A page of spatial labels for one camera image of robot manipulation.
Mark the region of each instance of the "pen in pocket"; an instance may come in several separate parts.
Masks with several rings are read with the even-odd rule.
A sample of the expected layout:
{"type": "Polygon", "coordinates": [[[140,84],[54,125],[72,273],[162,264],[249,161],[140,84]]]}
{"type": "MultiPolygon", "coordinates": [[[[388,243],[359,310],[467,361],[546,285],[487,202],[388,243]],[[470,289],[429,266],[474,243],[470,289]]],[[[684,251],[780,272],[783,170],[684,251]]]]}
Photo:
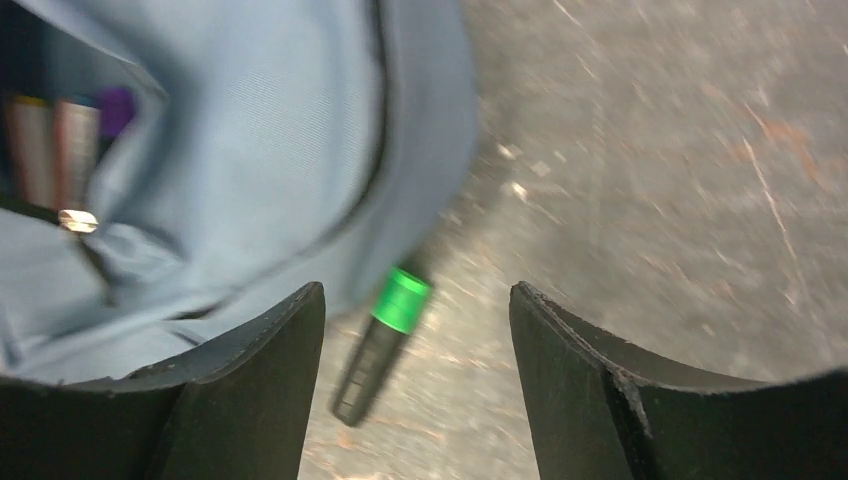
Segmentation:
{"type": "Polygon", "coordinates": [[[98,160],[102,160],[115,139],[127,128],[135,117],[135,100],[125,87],[102,90],[97,95],[100,107],[100,148],[98,160]]]}
{"type": "Polygon", "coordinates": [[[85,97],[56,105],[57,210],[82,209],[99,153],[100,111],[85,97]]]}
{"type": "Polygon", "coordinates": [[[56,153],[52,113],[44,100],[23,95],[5,99],[16,190],[27,202],[55,208],[56,153]]]}

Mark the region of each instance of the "scratch on floor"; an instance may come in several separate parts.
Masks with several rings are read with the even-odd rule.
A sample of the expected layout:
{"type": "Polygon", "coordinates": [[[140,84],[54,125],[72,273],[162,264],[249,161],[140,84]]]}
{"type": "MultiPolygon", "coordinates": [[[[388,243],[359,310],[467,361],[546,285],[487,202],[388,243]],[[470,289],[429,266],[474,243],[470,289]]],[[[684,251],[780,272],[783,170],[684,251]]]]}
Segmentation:
{"type": "Polygon", "coordinates": [[[506,429],[505,429],[505,428],[503,428],[503,427],[501,427],[501,426],[498,426],[497,428],[498,428],[498,430],[500,430],[500,431],[501,431],[501,433],[503,433],[504,435],[506,435],[506,436],[507,436],[507,438],[509,438],[510,440],[512,440],[512,443],[516,444],[516,445],[518,446],[518,448],[520,448],[520,449],[521,449],[524,453],[529,453],[529,451],[527,450],[527,447],[525,447],[524,445],[522,445],[522,444],[521,444],[521,442],[519,442],[519,441],[518,441],[518,439],[517,439],[517,438],[515,438],[515,435],[513,435],[513,434],[509,433],[508,431],[506,431],[506,429]]]}
{"type": "Polygon", "coordinates": [[[571,198],[571,193],[568,192],[562,185],[557,185],[556,183],[542,183],[537,185],[529,185],[527,187],[527,192],[532,193],[534,195],[552,195],[552,196],[560,196],[571,198]]]}
{"type": "Polygon", "coordinates": [[[490,408],[489,411],[492,412],[492,413],[496,413],[498,415],[503,415],[505,417],[516,418],[516,419],[519,419],[519,420],[527,421],[527,414],[520,412],[518,410],[510,410],[508,408],[495,407],[495,408],[490,408]]]}
{"type": "Polygon", "coordinates": [[[645,94],[645,91],[642,90],[642,87],[639,86],[639,84],[636,82],[630,82],[630,84],[633,85],[633,90],[636,92],[636,96],[639,97],[639,100],[641,100],[642,103],[644,103],[645,105],[654,108],[654,102],[652,102],[651,99],[645,94]]]}
{"type": "Polygon", "coordinates": [[[589,242],[597,247],[600,243],[600,217],[601,217],[601,189],[604,186],[604,172],[606,170],[605,155],[603,153],[606,145],[604,139],[604,130],[601,128],[600,122],[603,117],[603,107],[595,104],[592,112],[592,128],[595,131],[595,152],[592,155],[592,160],[595,163],[595,168],[592,170],[592,184],[589,192],[589,242]]]}
{"type": "Polygon", "coordinates": [[[357,331],[351,330],[349,328],[345,328],[345,327],[331,327],[331,328],[335,329],[338,333],[344,335],[345,337],[353,337],[353,338],[361,338],[362,337],[361,332],[357,332],[357,331]]]}
{"type": "Polygon", "coordinates": [[[373,473],[371,476],[362,477],[362,476],[353,476],[349,477],[346,475],[342,475],[338,469],[336,469],[335,464],[333,462],[328,461],[324,458],[319,458],[312,452],[308,452],[306,450],[303,451],[303,458],[307,461],[311,461],[313,465],[323,470],[326,473],[329,473],[333,476],[333,480],[389,480],[390,477],[384,477],[382,473],[373,473]]]}
{"type": "Polygon", "coordinates": [[[539,212],[542,215],[546,216],[548,218],[548,220],[550,220],[554,224],[565,225],[565,222],[561,218],[559,218],[556,215],[554,215],[553,213],[549,212],[545,207],[543,207],[543,206],[541,206],[537,203],[528,203],[527,205],[529,205],[532,210],[539,212]]]}
{"type": "Polygon", "coordinates": [[[409,430],[411,432],[423,433],[424,435],[427,435],[427,436],[434,438],[436,440],[439,440],[439,441],[445,440],[445,436],[442,433],[434,432],[434,431],[429,430],[429,429],[427,429],[427,428],[425,428],[421,425],[415,425],[415,424],[412,424],[412,423],[409,423],[409,422],[405,422],[403,420],[387,418],[387,417],[372,417],[369,421],[372,422],[372,423],[379,423],[379,424],[382,424],[382,425],[398,427],[398,428],[401,428],[403,430],[409,430]]]}
{"type": "Polygon", "coordinates": [[[504,369],[504,370],[516,370],[514,365],[511,365],[509,362],[486,362],[477,358],[459,358],[455,355],[450,355],[447,353],[439,353],[435,352],[432,349],[426,347],[416,347],[416,348],[408,348],[405,352],[407,355],[411,355],[416,358],[421,358],[424,360],[435,360],[435,361],[443,361],[453,365],[460,365],[463,367],[471,367],[477,368],[481,370],[495,370],[495,369],[504,369]]]}
{"type": "Polygon", "coordinates": [[[745,109],[748,110],[748,113],[754,117],[754,120],[756,120],[760,125],[766,139],[771,142],[779,140],[788,144],[795,155],[801,160],[801,167],[804,169],[804,173],[807,177],[809,177],[809,179],[819,188],[824,189],[824,186],[819,180],[818,167],[816,166],[816,162],[813,160],[813,156],[810,154],[810,150],[808,148],[810,139],[807,135],[803,131],[787,123],[775,123],[764,120],[757,115],[747,103],[745,103],[745,109]]]}
{"type": "Polygon", "coordinates": [[[586,60],[583,60],[583,57],[581,57],[580,55],[575,55],[575,56],[577,57],[577,60],[580,62],[580,66],[583,67],[583,70],[586,70],[586,73],[588,73],[589,76],[592,77],[593,80],[597,80],[598,76],[595,75],[592,72],[592,70],[589,70],[589,67],[586,65],[586,60]]]}
{"type": "Polygon", "coordinates": [[[468,297],[470,297],[470,298],[478,298],[477,294],[475,294],[474,292],[463,287],[462,285],[459,284],[459,282],[457,282],[456,280],[454,280],[454,279],[452,279],[452,278],[450,278],[446,275],[439,275],[436,280],[437,280],[437,282],[449,283],[450,285],[452,285],[454,288],[456,288],[460,292],[468,295],[468,297]]]}
{"type": "Polygon", "coordinates": [[[747,268],[745,265],[742,265],[741,263],[737,262],[736,260],[733,260],[732,258],[729,258],[728,256],[724,255],[717,248],[714,248],[713,251],[718,256],[718,258],[721,259],[721,261],[724,262],[726,265],[734,267],[737,270],[740,270],[744,273],[750,273],[750,271],[751,271],[750,268],[747,268]]]}
{"type": "Polygon", "coordinates": [[[578,26],[578,27],[580,27],[581,29],[583,28],[583,24],[582,24],[582,23],[580,23],[580,22],[578,22],[578,21],[577,21],[577,19],[576,19],[576,18],[574,18],[574,15],[570,14],[570,13],[568,12],[568,9],[567,9],[567,8],[565,8],[565,6],[563,6],[563,4],[559,3],[559,0],[553,0],[553,2],[554,2],[554,5],[556,5],[556,6],[557,6],[557,8],[559,9],[559,11],[561,11],[562,13],[564,13],[564,14],[565,14],[565,16],[566,16],[566,17],[568,17],[568,19],[569,19],[569,20],[571,20],[571,22],[572,22],[573,24],[577,25],[577,26],[578,26]]]}
{"type": "Polygon", "coordinates": [[[374,450],[372,450],[370,448],[363,447],[361,445],[357,445],[357,444],[353,443],[353,439],[351,439],[349,437],[349,435],[348,435],[347,438],[345,438],[345,436],[343,434],[340,434],[336,438],[336,440],[321,440],[321,439],[310,438],[310,439],[308,439],[308,441],[306,442],[306,445],[304,446],[303,454],[304,455],[309,454],[309,455],[314,457],[318,453],[318,452],[316,452],[316,450],[321,450],[321,449],[327,448],[327,447],[341,448],[342,450],[349,450],[349,451],[352,451],[352,452],[358,452],[358,453],[363,453],[363,454],[372,455],[372,456],[379,455],[378,452],[375,452],[374,450]]]}
{"type": "Polygon", "coordinates": [[[774,220],[777,222],[778,227],[780,227],[780,234],[783,236],[783,245],[786,247],[786,250],[789,252],[789,257],[792,259],[792,265],[795,270],[796,280],[801,286],[803,298],[804,300],[807,300],[809,299],[807,282],[804,280],[804,276],[801,274],[801,263],[798,261],[798,255],[795,254],[795,247],[792,246],[792,241],[789,238],[789,231],[786,229],[786,225],[783,223],[783,217],[780,215],[780,212],[777,209],[777,202],[775,202],[774,197],[771,194],[771,188],[769,187],[769,184],[766,181],[765,176],[763,175],[763,170],[762,168],[760,168],[760,162],[757,160],[757,156],[754,154],[754,149],[751,147],[751,144],[750,142],[748,142],[747,138],[743,137],[742,141],[745,142],[745,149],[748,151],[748,158],[751,160],[751,165],[754,166],[754,171],[757,172],[757,178],[760,180],[760,185],[762,185],[763,187],[763,193],[766,196],[769,208],[771,208],[771,214],[772,216],[774,216],[774,220]]]}

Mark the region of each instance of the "bag pocket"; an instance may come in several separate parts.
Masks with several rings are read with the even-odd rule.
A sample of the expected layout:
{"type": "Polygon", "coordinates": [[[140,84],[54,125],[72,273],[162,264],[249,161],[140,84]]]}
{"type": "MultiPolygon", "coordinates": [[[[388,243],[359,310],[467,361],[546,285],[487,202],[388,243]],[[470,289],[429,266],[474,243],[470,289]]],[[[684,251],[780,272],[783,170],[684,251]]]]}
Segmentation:
{"type": "Polygon", "coordinates": [[[91,179],[87,210],[100,225],[83,237],[103,261],[117,307],[104,310],[98,292],[57,314],[64,320],[18,309],[41,331],[177,318],[226,302],[326,241],[355,208],[379,153],[385,87],[365,0],[236,10],[16,1],[54,29],[52,92],[97,87],[89,72],[123,72],[104,82],[129,85],[139,104],[91,179]]]}
{"type": "MultiPolygon", "coordinates": [[[[0,90],[55,105],[59,98],[116,85],[133,92],[136,116],[89,182],[86,210],[101,228],[143,175],[168,96],[139,59],[68,3],[0,0],[0,90]]],[[[5,120],[3,127],[0,186],[7,188],[0,208],[17,215],[0,212],[0,356],[14,360],[44,339],[108,320],[110,307],[92,257],[55,226],[58,213],[14,197],[5,120]]]]}

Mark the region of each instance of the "marker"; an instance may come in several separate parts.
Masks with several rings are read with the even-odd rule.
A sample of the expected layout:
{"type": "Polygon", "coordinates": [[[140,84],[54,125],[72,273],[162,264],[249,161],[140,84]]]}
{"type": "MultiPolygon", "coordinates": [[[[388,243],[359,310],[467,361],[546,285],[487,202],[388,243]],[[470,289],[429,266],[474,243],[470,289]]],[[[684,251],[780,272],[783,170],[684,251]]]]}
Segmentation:
{"type": "Polygon", "coordinates": [[[80,210],[97,163],[100,111],[86,97],[56,105],[56,210],[80,210]]]}
{"type": "Polygon", "coordinates": [[[355,427],[368,414],[418,325],[430,290],[430,285],[408,272],[392,270],[330,406],[345,425],[355,427]]]}
{"type": "Polygon", "coordinates": [[[127,125],[135,118],[135,100],[124,87],[107,88],[97,95],[100,108],[100,155],[102,160],[127,125]]]}
{"type": "Polygon", "coordinates": [[[47,103],[34,97],[17,95],[7,106],[9,138],[17,169],[17,191],[33,205],[52,209],[56,206],[56,152],[53,119],[47,103]]]}

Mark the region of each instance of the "purple pen cap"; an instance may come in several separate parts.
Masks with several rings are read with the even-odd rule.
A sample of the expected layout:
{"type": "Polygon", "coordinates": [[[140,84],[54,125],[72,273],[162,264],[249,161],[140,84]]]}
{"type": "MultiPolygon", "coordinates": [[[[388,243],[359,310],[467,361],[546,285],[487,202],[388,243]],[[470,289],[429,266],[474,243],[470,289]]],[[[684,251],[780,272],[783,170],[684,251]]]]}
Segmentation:
{"type": "Polygon", "coordinates": [[[135,101],[128,88],[101,90],[97,95],[100,106],[100,136],[116,138],[135,117],[135,101]]]}

